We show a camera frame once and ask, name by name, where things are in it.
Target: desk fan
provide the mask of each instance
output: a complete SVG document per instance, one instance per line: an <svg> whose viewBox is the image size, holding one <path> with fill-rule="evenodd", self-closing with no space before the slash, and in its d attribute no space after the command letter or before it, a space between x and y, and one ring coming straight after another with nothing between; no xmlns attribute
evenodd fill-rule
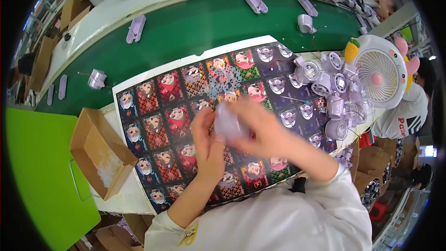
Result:
<svg viewBox="0 0 446 251"><path fill-rule="evenodd" d="M407 71L394 44L366 34L357 40L351 39L344 56L348 64L356 67L361 84L368 88L372 106L393 109L398 105L406 88Z"/></svg>

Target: anime character illustration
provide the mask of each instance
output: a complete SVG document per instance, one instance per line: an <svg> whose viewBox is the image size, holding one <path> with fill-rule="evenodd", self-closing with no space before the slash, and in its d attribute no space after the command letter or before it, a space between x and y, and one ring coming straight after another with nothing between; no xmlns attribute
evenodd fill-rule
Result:
<svg viewBox="0 0 446 251"><path fill-rule="evenodd" d="M272 157L269 167L271 168L271 181L273 183L291 176L291 170L286 159Z"/></svg>
<svg viewBox="0 0 446 251"><path fill-rule="evenodd" d="M127 139L127 147L134 155L139 156L147 151L147 145L141 137L141 125L139 122L124 126L124 132Z"/></svg>
<svg viewBox="0 0 446 251"><path fill-rule="evenodd" d="M193 143L177 147L178 157L187 177L197 175L197 161L195 160L195 145Z"/></svg>
<svg viewBox="0 0 446 251"><path fill-rule="evenodd" d="M153 79L137 85L137 95L141 114L147 114L160 107L157 92L155 91L155 81Z"/></svg>
<svg viewBox="0 0 446 251"><path fill-rule="evenodd" d="M235 69L240 72L241 81L247 81L260 77L259 70L254 63L253 54L250 49L231 53Z"/></svg>
<svg viewBox="0 0 446 251"><path fill-rule="evenodd" d="M174 153L170 149L154 153L153 159L163 182L179 181L183 178L175 161Z"/></svg>
<svg viewBox="0 0 446 251"><path fill-rule="evenodd" d="M190 108L192 109L194 116L197 115L198 112L204 107L211 107L212 109L215 109L214 101L209 98L203 98L190 102Z"/></svg>
<svg viewBox="0 0 446 251"><path fill-rule="evenodd" d="M299 109L301 110L302 117L305 118L306 120L309 120L310 118L313 117L313 110L315 108L313 107L313 104L311 104L310 102L300 105Z"/></svg>
<svg viewBox="0 0 446 251"><path fill-rule="evenodd" d="M320 147L321 141L322 141L322 132L319 131L319 132L315 133L314 135L309 136L308 140L315 148Z"/></svg>
<svg viewBox="0 0 446 251"><path fill-rule="evenodd" d="M181 90L178 73L176 71L158 76L158 85L163 105L168 105L183 98L183 91Z"/></svg>
<svg viewBox="0 0 446 251"><path fill-rule="evenodd" d="M198 221L190 224L183 232L183 237L181 238L180 243L177 244L177 247L182 245L183 243L186 244L186 246L189 246L193 243L193 240L195 239L195 236L197 235L198 231Z"/></svg>
<svg viewBox="0 0 446 251"><path fill-rule="evenodd" d="M249 192L255 192L269 185L263 161L251 162L240 167Z"/></svg>
<svg viewBox="0 0 446 251"><path fill-rule="evenodd" d="M243 94L248 95L249 99L262 105L268 109L272 109L271 102L266 94L263 81L258 81L251 85L243 86Z"/></svg>
<svg viewBox="0 0 446 251"><path fill-rule="evenodd" d="M143 119L150 149L154 150L169 144L161 113Z"/></svg>
<svg viewBox="0 0 446 251"><path fill-rule="evenodd" d="M150 187L160 183L158 175L153 171L152 161L149 157L145 156L139 158L137 164L135 165L135 169L137 170L144 189L150 189Z"/></svg>
<svg viewBox="0 0 446 251"><path fill-rule="evenodd" d="M187 97L195 97L200 93L203 95L209 90L203 63L200 62L181 68L181 75L183 76Z"/></svg>
<svg viewBox="0 0 446 251"><path fill-rule="evenodd" d="M172 202L175 202L177 198L184 192L186 189L185 183L180 183L176 185L166 186L167 195L172 199Z"/></svg>
<svg viewBox="0 0 446 251"><path fill-rule="evenodd" d="M138 111L134 102L133 88L118 93L116 98L119 102L119 114L122 122L129 122L138 116Z"/></svg>
<svg viewBox="0 0 446 251"><path fill-rule="evenodd" d="M225 201L241 197L245 194L239 174L235 169L224 172L223 178L218 182L217 187Z"/></svg>
<svg viewBox="0 0 446 251"><path fill-rule="evenodd" d="M174 142L190 137L190 117L186 105L167 109L165 114Z"/></svg>
<svg viewBox="0 0 446 251"><path fill-rule="evenodd" d="M167 200L163 188L147 190L146 193L153 208L158 214L170 207L171 202Z"/></svg>

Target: white sleeve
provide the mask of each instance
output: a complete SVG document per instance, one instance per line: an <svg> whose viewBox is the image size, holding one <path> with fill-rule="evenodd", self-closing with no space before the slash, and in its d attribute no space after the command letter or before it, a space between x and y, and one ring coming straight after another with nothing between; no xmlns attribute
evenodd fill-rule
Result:
<svg viewBox="0 0 446 251"><path fill-rule="evenodd" d="M184 229L163 211L152 221L144 235L144 251L171 250L181 240Z"/></svg>
<svg viewBox="0 0 446 251"><path fill-rule="evenodd" d="M355 250L371 249L370 217L348 169L340 164L334 178L325 183L307 180L305 194L334 217L332 230L352 240Z"/></svg>

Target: anime character card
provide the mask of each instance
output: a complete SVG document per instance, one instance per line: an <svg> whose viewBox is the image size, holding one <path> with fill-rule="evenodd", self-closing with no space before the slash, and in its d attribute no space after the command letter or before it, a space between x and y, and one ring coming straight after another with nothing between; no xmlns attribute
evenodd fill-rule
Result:
<svg viewBox="0 0 446 251"><path fill-rule="evenodd" d="M193 143L177 147L178 157L180 157L181 166L187 177L197 175L197 160L195 160L195 145Z"/></svg>
<svg viewBox="0 0 446 251"><path fill-rule="evenodd" d="M231 59L236 70L240 72L242 82L260 77L250 49L231 53Z"/></svg>
<svg viewBox="0 0 446 251"><path fill-rule="evenodd" d="M172 202L177 200L177 198L184 192L184 189L186 189L186 186L185 183L166 186L167 195L172 199Z"/></svg>
<svg viewBox="0 0 446 251"><path fill-rule="evenodd" d="M160 107L158 104L154 79L138 84L136 88L138 95L138 106L141 114L147 114Z"/></svg>
<svg viewBox="0 0 446 251"><path fill-rule="evenodd" d="M165 114L174 142L190 138L190 116L186 105L167 109Z"/></svg>
<svg viewBox="0 0 446 251"><path fill-rule="evenodd" d="M245 194L239 174L235 169L224 172L223 178L218 182L217 187L225 201L241 197Z"/></svg>
<svg viewBox="0 0 446 251"><path fill-rule="evenodd" d="M169 144L161 113L143 119L150 149L154 150Z"/></svg>
<svg viewBox="0 0 446 251"><path fill-rule="evenodd" d="M202 62L181 68L181 75L183 76L187 97L203 95L209 90Z"/></svg>
<svg viewBox="0 0 446 251"><path fill-rule="evenodd" d="M125 125L124 127L127 147L136 156L147 151L147 145L141 136L141 124L139 121Z"/></svg>
<svg viewBox="0 0 446 251"><path fill-rule="evenodd" d="M150 203L158 214L170 208L170 205L172 205L163 188L146 190L146 193Z"/></svg>
<svg viewBox="0 0 446 251"><path fill-rule="evenodd" d="M262 160L242 165L240 170L242 171L242 177L246 182L246 187L248 187L249 192L258 191L269 185Z"/></svg>
<svg viewBox="0 0 446 251"><path fill-rule="evenodd" d="M179 181L183 178L175 161L174 153L170 149L154 153L153 160L158 167L164 183Z"/></svg>
<svg viewBox="0 0 446 251"><path fill-rule="evenodd" d="M271 168L271 182L273 183L291 176L291 170L286 159L273 157L269 162L269 167Z"/></svg>
<svg viewBox="0 0 446 251"><path fill-rule="evenodd" d="M272 109L271 102L268 99L265 89L265 83L258 81L256 83L245 85L242 87L243 95L247 95L249 99L262 105L267 109Z"/></svg>
<svg viewBox="0 0 446 251"><path fill-rule="evenodd" d="M163 105L183 99L178 72L171 71L165 75L158 76L158 86Z"/></svg>
<svg viewBox="0 0 446 251"><path fill-rule="evenodd" d="M116 99L119 103L119 114L122 122L132 121L138 116L133 88L118 93Z"/></svg>
<svg viewBox="0 0 446 251"><path fill-rule="evenodd" d="M138 159L135 169L144 189L150 189L160 183L158 175L153 171L153 164L148 156Z"/></svg>

